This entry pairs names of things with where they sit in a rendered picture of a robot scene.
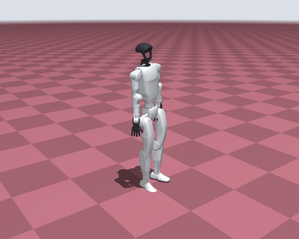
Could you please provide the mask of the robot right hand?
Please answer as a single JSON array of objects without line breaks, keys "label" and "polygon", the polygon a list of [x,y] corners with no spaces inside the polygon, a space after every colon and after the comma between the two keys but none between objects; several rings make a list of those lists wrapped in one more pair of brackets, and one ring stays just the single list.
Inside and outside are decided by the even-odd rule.
[{"label": "robot right hand", "polygon": [[140,130],[143,133],[143,131],[140,128],[139,124],[140,124],[140,118],[139,118],[139,123],[134,123],[134,118],[133,118],[133,127],[132,127],[131,136],[133,135],[133,132],[134,132],[134,136],[135,136],[135,133],[136,133],[136,137],[138,137],[138,133],[139,133],[139,136],[140,136]]}]

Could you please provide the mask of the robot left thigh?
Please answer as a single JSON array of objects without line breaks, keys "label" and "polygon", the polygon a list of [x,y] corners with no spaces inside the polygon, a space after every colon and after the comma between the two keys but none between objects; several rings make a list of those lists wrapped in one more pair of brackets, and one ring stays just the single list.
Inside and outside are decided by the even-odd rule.
[{"label": "robot left thigh", "polygon": [[158,119],[155,124],[155,130],[156,130],[156,136],[157,139],[154,139],[153,141],[153,149],[157,150],[161,148],[161,145],[164,143],[165,137],[166,137],[166,131],[167,131],[167,120],[165,111],[161,108],[158,108],[158,114],[155,117],[155,119]]}]

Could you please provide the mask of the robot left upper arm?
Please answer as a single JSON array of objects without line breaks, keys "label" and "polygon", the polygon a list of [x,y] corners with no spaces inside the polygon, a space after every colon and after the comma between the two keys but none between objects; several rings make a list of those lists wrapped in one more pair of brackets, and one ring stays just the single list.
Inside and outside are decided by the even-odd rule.
[{"label": "robot left upper arm", "polygon": [[[157,65],[157,70],[158,70],[158,81],[160,80],[160,71],[161,71],[161,65],[160,64],[157,64],[157,63],[154,63]],[[162,83],[158,83],[158,91],[160,91],[162,89]]]}]

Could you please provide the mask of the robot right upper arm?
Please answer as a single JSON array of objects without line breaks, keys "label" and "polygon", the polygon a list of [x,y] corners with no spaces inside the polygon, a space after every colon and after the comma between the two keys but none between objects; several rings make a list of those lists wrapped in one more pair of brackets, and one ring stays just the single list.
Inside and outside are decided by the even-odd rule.
[{"label": "robot right upper arm", "polygon": [[139,84],[140,84],[140,79],[142,77],[141,70],[134,70],[130,73],[130,80],[131,80],[131,90],[132,90],[132,97],[135,95],[138,98],[138,102],[142,101],[142,96],[139,94]]}]

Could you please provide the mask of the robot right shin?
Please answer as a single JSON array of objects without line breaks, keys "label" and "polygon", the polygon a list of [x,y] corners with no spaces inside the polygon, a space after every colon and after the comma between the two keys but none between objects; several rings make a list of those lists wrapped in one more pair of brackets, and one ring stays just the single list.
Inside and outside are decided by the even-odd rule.
[{"label": "robot right shin", "polygon": [[145,156],[144,150],[139,151],[140,155],[140,166],[143,173],[144,184],[149,183],[150,169],[151,169],[151,154],[148,157]]}]

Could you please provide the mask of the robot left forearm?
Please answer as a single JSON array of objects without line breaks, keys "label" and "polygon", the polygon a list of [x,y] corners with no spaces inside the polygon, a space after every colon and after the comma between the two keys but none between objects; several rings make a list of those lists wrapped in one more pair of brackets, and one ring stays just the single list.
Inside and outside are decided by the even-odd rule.
[{"label": "robot left forearm", "polygon": [[160,90],[158,92],[158,96],[155,98],[155,105],[157,105],[158,108],[160,108],[160,104],[162,102],[161,94],[162,94],[162,91]]}]

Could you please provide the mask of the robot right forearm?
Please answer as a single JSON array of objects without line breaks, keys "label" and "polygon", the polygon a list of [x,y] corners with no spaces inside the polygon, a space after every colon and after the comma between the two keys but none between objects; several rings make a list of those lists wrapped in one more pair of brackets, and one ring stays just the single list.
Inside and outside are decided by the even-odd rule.
[{"label": "robot right forearm", "polygon": [[138,98],[137,96],[132,97],[132,107],[133,107],[133,117],[134,117],[134,123],[139,123],[139,116],[140,116],[140,104],[137,103]]}]

